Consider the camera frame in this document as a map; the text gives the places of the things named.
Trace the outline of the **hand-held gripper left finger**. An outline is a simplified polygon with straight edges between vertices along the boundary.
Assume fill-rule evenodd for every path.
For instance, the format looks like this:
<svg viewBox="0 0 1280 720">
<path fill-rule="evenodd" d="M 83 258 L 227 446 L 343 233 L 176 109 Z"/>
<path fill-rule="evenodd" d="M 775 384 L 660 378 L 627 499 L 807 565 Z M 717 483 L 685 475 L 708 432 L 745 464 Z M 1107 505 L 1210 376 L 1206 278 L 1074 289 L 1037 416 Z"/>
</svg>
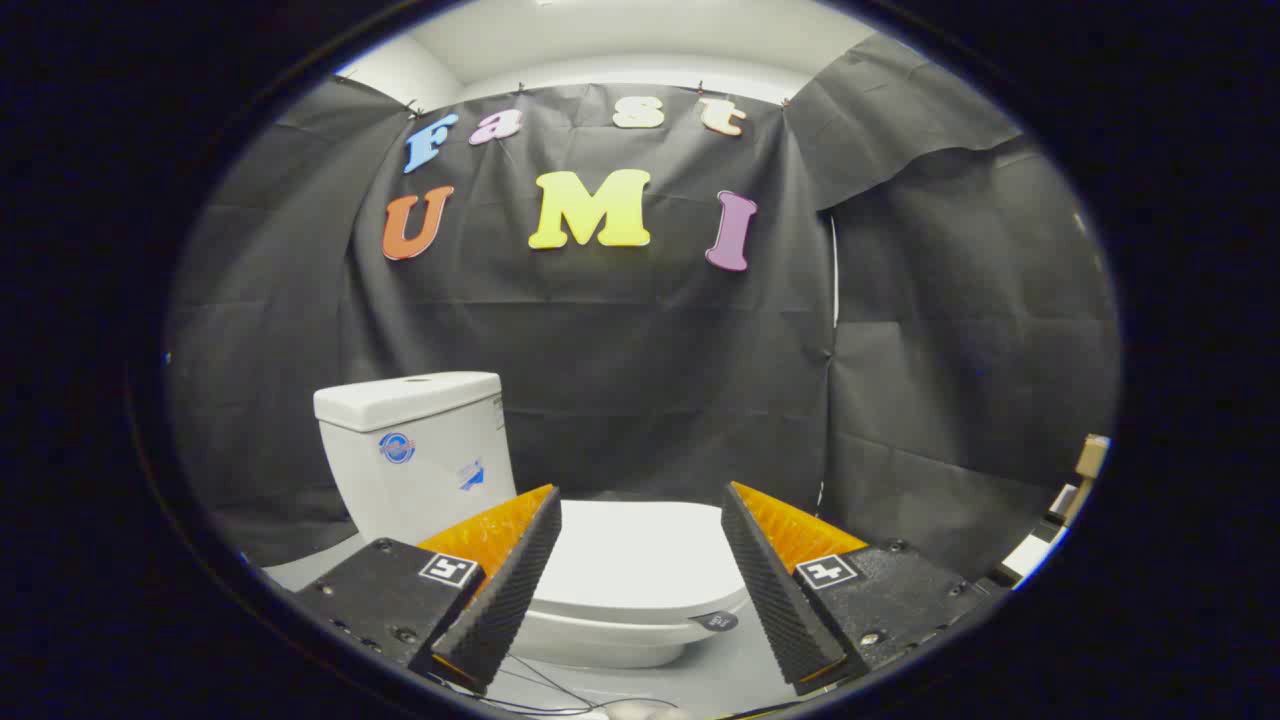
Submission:
<svg viewBox="0 0 1280 720">
<path fill-rule="evenodd" d="M 544 484 L 416 544 L 376 538 L 293 596 L 374 657 L 485 694 L 561 528 L 561 491 Z"/>
</svg>

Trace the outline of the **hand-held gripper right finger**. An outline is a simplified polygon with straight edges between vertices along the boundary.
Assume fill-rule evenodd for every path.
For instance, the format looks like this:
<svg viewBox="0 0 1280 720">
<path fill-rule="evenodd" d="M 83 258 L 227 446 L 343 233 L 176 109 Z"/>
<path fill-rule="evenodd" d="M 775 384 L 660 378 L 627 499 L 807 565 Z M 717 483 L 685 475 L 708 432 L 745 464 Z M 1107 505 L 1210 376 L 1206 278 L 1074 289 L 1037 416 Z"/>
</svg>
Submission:
<svg viewBox="0 0 1280 720">
<path fill-rule="evenodd" d="M 874 544 L 739 482 L 724 487 L 721 525 L 774 661 L 797 694 L 911 657 L 1006 594 L 902 539 Z"/>
</svg>

